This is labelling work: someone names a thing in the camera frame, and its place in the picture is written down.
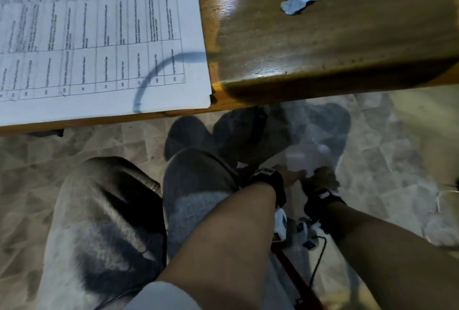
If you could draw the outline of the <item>white shirt sleeve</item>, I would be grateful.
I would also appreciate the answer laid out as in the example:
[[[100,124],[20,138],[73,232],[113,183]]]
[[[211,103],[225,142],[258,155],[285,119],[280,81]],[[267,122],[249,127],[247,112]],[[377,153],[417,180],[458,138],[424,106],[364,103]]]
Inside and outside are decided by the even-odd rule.
[[[202,310],[184,290],[162,281],[147,284],[123,310]]]

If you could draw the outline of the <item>person's right forearm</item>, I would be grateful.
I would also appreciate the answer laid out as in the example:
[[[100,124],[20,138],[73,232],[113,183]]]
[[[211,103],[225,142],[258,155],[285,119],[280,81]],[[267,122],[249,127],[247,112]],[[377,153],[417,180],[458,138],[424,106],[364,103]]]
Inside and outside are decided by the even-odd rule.
[[[323,219],[382,310],[459,310],[459,260],[341,202],[327,205]]]

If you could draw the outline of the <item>printed paper sheet stack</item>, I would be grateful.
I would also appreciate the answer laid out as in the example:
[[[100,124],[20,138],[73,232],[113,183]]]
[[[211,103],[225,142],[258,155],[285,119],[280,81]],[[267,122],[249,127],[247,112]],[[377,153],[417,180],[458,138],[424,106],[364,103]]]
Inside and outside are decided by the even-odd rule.
[[[206,109],[199,0],[0,0],[0,127]]]

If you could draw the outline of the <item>red metal bar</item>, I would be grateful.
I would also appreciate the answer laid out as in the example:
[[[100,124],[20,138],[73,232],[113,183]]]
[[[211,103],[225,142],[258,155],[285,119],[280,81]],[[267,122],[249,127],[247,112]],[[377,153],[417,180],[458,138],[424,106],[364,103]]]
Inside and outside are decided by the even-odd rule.
[[[294,285],[299,297],[295,299],[295,310],[325,310],[311,286],[307,285],[294,265],[282,251],[278,243],[272,243],[271,252],[277,258],[291,283]]]

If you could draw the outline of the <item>grey trousers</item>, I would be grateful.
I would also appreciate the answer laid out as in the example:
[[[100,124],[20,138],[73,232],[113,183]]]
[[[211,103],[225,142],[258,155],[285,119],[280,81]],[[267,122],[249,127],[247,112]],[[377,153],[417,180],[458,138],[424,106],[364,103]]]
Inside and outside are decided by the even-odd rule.
[[[96,157],[65,179],[44,254],[37,310],[123,310],[201,220],[239,189],[221,158],[193,147],[159,183],[121,157]]]

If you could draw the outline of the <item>person's left forearm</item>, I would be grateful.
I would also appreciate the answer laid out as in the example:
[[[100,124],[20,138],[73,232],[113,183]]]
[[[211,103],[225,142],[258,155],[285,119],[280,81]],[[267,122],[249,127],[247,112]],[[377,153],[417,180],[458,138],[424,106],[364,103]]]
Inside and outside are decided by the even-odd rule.
[[[175,285],[202,310],[260,310],[273,237],[276,196],[266,183],[218,203],[158,281]]]

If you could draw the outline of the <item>person's right hand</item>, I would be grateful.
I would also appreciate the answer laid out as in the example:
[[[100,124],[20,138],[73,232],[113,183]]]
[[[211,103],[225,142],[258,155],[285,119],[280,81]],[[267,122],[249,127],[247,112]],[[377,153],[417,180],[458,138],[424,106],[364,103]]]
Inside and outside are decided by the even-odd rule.
[[[326,190],[337,191],[340,187],[335,171],[327,166],[315,169],[311,176],[301,179],[300,182],[306,196],[319,194]]]

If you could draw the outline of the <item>person's left hand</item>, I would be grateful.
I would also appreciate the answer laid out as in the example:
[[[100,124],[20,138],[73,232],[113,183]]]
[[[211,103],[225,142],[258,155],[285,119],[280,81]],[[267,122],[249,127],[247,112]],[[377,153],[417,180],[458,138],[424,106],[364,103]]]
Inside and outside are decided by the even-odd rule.
[[[279,174],[281,174],[283,183],[284,183],[284,188],[289,188],[293,185],[291,184],[291,172],[292,171],[288,170],[287,166],[279,164],[279,165],[274,166],[274,169],[278,171]]]

